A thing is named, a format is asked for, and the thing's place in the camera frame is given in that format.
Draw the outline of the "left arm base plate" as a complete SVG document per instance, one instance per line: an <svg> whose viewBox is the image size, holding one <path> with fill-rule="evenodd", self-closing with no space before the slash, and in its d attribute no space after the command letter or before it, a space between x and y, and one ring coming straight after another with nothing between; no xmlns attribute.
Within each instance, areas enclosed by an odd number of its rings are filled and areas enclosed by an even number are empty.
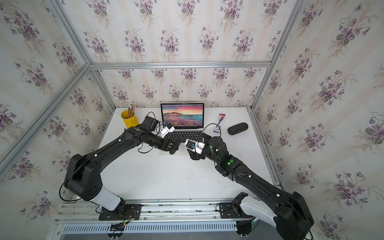
<svg viewBox="0 0 384 240"><path fill-rule="evenodd" d="M140 218L141 204L125 204L119 205L114 211L102 208L99 215L99 221L123 221L138 220Z"/></svg>

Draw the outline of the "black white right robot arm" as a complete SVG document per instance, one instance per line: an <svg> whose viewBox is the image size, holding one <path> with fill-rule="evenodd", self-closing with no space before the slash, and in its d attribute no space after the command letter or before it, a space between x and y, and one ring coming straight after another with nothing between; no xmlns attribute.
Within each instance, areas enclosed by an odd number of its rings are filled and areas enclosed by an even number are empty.
<svg viewBox="0 0 384 240"><path fill-rule="evenodd" d="M258 197L240 193L233 200L234 211L258 218L275 227L284 240L312 240L314 219L304 197L288 193L254 173L241 160L231 155L221 137L205 135L203 142L186 140L192 160L205 158L214 162L215 169Z"/></svg>

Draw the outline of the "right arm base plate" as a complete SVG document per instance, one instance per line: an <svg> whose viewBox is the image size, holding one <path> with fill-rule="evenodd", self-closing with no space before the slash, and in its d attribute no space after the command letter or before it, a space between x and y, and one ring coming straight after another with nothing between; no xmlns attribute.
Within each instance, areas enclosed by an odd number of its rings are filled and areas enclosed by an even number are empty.
<svg viewBox="0 0 384 240"><path fill-rule="evenodd" d="M234 205L232 202L218 203L216 211L220 214L221 219L241 219L254 220L255 217L247 215L241 210L240 206Z"/></svg>

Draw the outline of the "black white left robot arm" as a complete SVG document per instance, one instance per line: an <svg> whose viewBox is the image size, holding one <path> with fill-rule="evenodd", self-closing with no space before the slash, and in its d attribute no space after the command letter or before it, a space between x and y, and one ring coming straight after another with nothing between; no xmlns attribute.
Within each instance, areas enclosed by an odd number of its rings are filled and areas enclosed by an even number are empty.
<svg viewBox="0 0 384 240"><path fill-rule="evenodd" d="M85 155L72 156L62 186L82 200L97 204L104 210L123 210L125 200L104 186L101 173L121 155L142 144L175 154L182 138L172 140L155 134L158 124L156 119L145 117L141 124L125 129L119 137L100 149Z"/></svg>

